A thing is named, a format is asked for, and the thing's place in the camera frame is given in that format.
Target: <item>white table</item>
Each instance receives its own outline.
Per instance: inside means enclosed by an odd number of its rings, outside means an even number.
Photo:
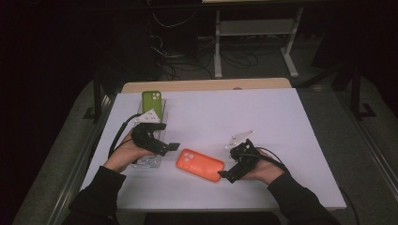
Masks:
[[[254,130],[255,146],[273,151],[294,178],[312,190],[329,210],[346,208],[314,136],[313,129],[295,89],[256,89],[163,92],[168,112],[165,142],[179,142],[177,152],[169,152],[158,169],[134,169],[123,173],[127,179],[119,192],[119,210],[135,211],[267,211],[278,204],[258,181],[226,179],[207,181],[176,168],[183,148],[190,148],[225,162],[229,170],[236,163],[224,147],[232,135]],[[121,124],[137,113],[140,93],[119,94],[102,133],[86,178],[85,188]]]

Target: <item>smartphone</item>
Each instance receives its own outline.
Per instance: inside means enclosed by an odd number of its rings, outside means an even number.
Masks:
[[[142,104],[143,104],[143,113],[146,113],[154,109],[156,115],[160,118],[160,120],[163,118],[160,91],[144,91],[142,93]]]
[[[214,157],[209,157],[186,148],[179,155],[176,166],[188,173],[198,175],[212,182],[217,182],[221,179],[218,171],[223,170],[224,163]]]

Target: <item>person's right hand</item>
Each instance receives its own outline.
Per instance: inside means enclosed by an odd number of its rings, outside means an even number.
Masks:
[[[261,155],[269,157],[269,155],[264,153],[263,151],[261,150],[258,151],[260,152]],[[260,159],[257,162],[255,168],[250,172],[248,172],[246,175],[244,175],[242,179],[259,180],[269,185],[283,173],[284,171],[278,166],[274,165],[271,162]]]

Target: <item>white plastic piece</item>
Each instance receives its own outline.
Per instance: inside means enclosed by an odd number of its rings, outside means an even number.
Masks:
[[[235,148],[236,146],[240,145],[243,142],[246,142],[246,139],[249,138],[250,135],[252,135],[254,131],[250,130],[244,133],[239,133],[234,136],[232,136],[231,141],[229,141],[228,145],[225,146],[226,149],[230,150],[232,148]]]
[[[155,110],[152,109],[134,120],[136,123],[150,123],[150,124],[158,124],[161,122],[160,118],[156,115]]]

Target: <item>black long-sleeve shirt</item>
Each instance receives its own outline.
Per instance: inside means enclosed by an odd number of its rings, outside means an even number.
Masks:
[[[63,224],[115,224],[111,215],[117,210],[117,193],[125,179],[125,175],[99,167],[91,184],[73,200]],[[340,224],[320,204],[315,194],[288,173],[275,179],[268,190],[279,204],[281,212],[289,219],[289,224]]]

